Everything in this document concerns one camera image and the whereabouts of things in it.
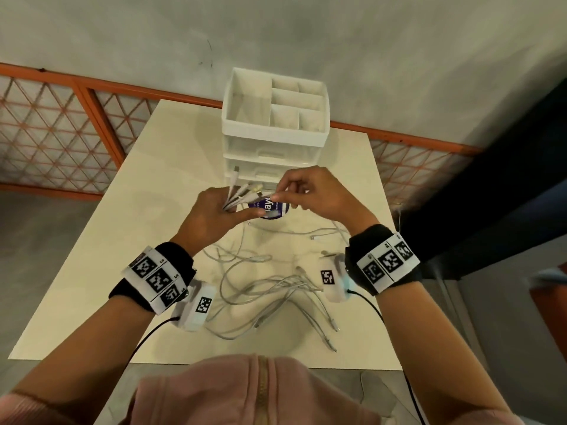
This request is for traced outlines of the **person's left hand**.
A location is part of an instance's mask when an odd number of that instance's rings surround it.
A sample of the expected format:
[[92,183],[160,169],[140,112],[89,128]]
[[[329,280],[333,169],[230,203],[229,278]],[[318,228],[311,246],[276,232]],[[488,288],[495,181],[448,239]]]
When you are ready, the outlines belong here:
[[[195,204],[181,224],[178,232],[170,239],[191,257],[207,246],[220,240],[233,228],[222,227],[222,212],[229,188],[211,187],[199,193]],[[258,218],[265,211],[258,208]]]

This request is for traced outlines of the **person's right hand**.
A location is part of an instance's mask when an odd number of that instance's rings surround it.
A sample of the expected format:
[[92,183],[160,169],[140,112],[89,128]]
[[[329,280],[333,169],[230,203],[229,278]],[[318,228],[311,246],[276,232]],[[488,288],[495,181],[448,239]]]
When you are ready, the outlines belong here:
[[342,224],[351,236],[379,223],[327,168],[309,166],[286,171],[276,192],[286,190],[307,194],[307,206],[302,209]]

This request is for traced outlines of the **person's left forearm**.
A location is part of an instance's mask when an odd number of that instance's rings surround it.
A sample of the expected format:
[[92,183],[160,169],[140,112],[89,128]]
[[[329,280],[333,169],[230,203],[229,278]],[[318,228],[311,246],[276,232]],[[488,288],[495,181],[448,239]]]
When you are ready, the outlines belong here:
[[94,425],[154,317],[110,298],[0,397],[0,425]]

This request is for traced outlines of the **person's right forearm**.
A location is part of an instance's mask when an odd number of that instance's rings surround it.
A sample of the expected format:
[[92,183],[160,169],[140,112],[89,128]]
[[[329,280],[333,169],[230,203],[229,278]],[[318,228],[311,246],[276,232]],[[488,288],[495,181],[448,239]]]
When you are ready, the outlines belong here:
[[429,425],[522,425],[421,283],[387,288],[376,300]]

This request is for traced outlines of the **round roll with blue label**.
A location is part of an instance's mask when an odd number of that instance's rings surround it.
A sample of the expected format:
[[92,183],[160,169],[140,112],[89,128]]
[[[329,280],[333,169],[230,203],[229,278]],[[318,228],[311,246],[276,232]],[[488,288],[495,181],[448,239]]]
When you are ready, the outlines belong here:
[[258,197],[247,203],[248,208],[260,208],[265,211],[262,219],[276,220],[284,217],[290,210],[290,204],[284,202],[274,202],[270,195]]

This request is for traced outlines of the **white desk organizer with drawers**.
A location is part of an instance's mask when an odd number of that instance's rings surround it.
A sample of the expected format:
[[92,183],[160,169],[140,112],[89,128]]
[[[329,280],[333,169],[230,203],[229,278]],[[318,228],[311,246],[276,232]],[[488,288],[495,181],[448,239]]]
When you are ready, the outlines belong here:
[[330,134],[324,82],[234,67],[222,103],[224,177],[274,190],[289,169],[317,165]]

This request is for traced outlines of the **black wristband with marker tags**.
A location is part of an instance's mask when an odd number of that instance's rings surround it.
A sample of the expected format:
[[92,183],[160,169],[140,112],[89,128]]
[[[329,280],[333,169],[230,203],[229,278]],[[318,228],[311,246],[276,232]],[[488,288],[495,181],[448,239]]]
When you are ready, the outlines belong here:
[[155,315],[183,300],[197,271],[193,258],[174,242],[145,250],[121,272],[122,279],[109,294],[133,300]]
[[351,236],[345,269],[353,282],[372,296],[392,287],[422,281],[421,262],[399,232],[374,224]]

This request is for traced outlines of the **orange mesh railing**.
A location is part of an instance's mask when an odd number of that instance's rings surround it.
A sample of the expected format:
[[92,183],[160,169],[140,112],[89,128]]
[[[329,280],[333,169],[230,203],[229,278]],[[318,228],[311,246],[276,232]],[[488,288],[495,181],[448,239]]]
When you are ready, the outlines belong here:
[[[100,200],[159,101],[222,102],[0,63],[0,191]],[[483,150],[349,123],[363,133],[392,209],[417,207]]]

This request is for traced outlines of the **pink zip hoodie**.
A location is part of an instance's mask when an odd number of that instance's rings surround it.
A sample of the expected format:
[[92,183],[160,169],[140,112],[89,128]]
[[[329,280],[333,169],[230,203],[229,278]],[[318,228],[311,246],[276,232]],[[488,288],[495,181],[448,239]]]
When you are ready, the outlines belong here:
[[227,355],[140,381],[118,425],[398,425],[291,357]]

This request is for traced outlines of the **dark cabinet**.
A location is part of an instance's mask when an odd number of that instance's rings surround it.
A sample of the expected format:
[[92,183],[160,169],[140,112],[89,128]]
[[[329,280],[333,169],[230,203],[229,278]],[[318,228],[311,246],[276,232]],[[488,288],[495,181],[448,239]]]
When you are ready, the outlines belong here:
[[401,219],[424,279],[465,275],[567,234],[567,77]]

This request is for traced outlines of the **orange box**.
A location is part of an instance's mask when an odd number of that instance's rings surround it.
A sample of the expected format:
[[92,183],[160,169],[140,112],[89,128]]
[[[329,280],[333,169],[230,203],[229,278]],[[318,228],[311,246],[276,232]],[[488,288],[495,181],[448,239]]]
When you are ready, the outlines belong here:
[[567,339],[567,263],[541,270],[527,280],[528,291],[553,337]]

